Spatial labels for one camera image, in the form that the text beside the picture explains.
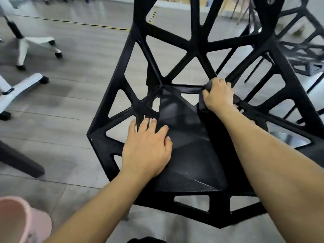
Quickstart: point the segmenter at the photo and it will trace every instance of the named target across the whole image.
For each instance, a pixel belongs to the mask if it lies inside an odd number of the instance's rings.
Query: white chair base
[[[49,79],[43,77],[40,73],[35,73],[12,87],[2,76],[0,76],[0,91],[2,92],[2,95],[0,96],[0,120],[7,121],[10,119],[11,114],[6,112],[5,109],[17,95],[37,82],[47,84]]]
[[[54,38],[50,36],[44,36],[44,37],[23,37],[18,38],[18,61],[17,61],[17,68],[20,70],[25,70],[24,61],[28,52],[28,49],[30,48],[30,44],[35,44],[44,48],[50,48],[55,52],[55,56],[57,58],[62,58],[62,52],[55,47],[55,40]]]

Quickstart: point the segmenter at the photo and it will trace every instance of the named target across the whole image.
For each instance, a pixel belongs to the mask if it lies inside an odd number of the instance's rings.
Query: gray floor
[[[54,0],[54,3],[46,6],[41,0],[36,0],[28,2],[21,10],[24,15],[30,16],[130,28],[133,7],[131,4],[101,0],[89,4],[83,0],[68,4]],[[201,14],[201,23],[205,17],[206,14]],[[14,67],[17,52],[13,49],[13,35],[5,21],[0,20],[0,37],[5,41],[0,47],[0,74],[11,84],[35,72],[43,73],[51,80],[50,84],[35,85],[20,95],[8,108],[13,118],[0,123],[0,139],[44,166],[46,174],[35,180],[0,163],[0,196],[17,195],[25,198],[33,207],[52,216],[56,230],[108,183],[86,132],[111,79],[128,32],[24,17],[13,17],[13,20],[26,36],[53,36],[64,59],[59,61],[49,51],[36,50],[26,59],[28,71],[17,72]],[[191,37],[188,11],[159,8],[153,24],[184,38]],[[239,36],[244,26],[244,23],[236,26],[236,21],[219,17],[209,40]],[[181,49],[154,38],[148,37],[147,41],[163,75],[184,55]],[[250,51],[248,46],[240,48],[220,76],[225,77]],[[215,69],[227,52],[222,50],[208,54]],[[252,66],[242,77],[249,74]],[[238,83],[237,94],[245,96],[267,68],[269,65],[265,63],[247,84]],[[143,98],[147,92],[146,69],[147,62],[136,46],[125,76],[139,98]],[[300,80],[308,88],[317,77],[301,77]],[[176,77],[175,82],[202,84],[207,80],[196,59]],[[267,86],[253,99],[254,104],[261,103],[281,89],[282,79],[273,78]],[[319,85],[310,95],[317,109],[323,107],[322,87],[323,84]],[[117,97],[114,113],[129,105],[122,94]],[[197,102],[196,98],[189,100],[193,104]],[[282,104],[274,113],[284,114],[289,104]],[[297,118],[298,112],[294,112],[290,119]],[[128,124],[129,121],[125,121],[107,134],[124,141]],[[206,205],[205,198],[183,200],[196,206]],[[254,201],[251,198],[233,198],[232,208],[240,208]],[[123,243],[134,237],[146,236],[170,243],[284,242],[268,215],[225,229],[216,229],[178,215],[140,206],[131,208],[129,220],[119,223],[108,242]]]

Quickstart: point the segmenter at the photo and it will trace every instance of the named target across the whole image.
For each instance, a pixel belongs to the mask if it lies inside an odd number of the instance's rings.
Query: pink object
[[[41,243],[52,231],[51,217],[20,197],[0,198],[0,241]]]

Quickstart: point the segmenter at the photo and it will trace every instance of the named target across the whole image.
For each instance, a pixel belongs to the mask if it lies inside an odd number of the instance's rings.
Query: forearm
[[[106,242],[147,182],[138,174],[120,172],[44,243]]]
[[[226,109],[218,117],[231,136],[254,191],[285,239],[305,242],[306,238],[321,237],[316,225],[324,223],[323,169],[235,108]]]

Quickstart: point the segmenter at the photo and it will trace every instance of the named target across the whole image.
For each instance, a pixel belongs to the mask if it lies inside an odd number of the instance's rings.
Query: chair wheel
[[[8,121],[10,118],[11,118],[10,112],[3,111],[2,113],[0,113],[0,120]]]
[[[55,56],[58,58],[58,59],[61,59],[63,58],[63,55],[62,53],[55,53]]]
[[[39,82],[40,82],[41,84],[48,84],[48,83],[50,82],[50,79],[49,79],[48,77],[43,76],[43,77],[39,80]]]
[[[50,45],[54,46],[56,44],[55,40],[51,40],[48,42]]]
[[[25,65],[16,66],[16,67],[17,67],[17,69],[18,69],[19,71],[25,71],[25,70],[26,70]]]

